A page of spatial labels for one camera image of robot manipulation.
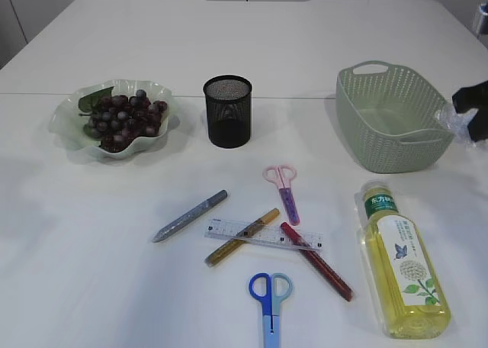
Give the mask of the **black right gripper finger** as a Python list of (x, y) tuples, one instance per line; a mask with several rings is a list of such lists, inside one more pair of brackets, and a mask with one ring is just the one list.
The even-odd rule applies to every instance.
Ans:
[(463, 87), (452, 95), (452, 102), (458, 114), (471, 109), (487, 109), (488, 81), (470, 87)]
[(488, 138), (488, 111), (479, 109), (467, 126), (470, 138), (473, 142), (479, 142)]

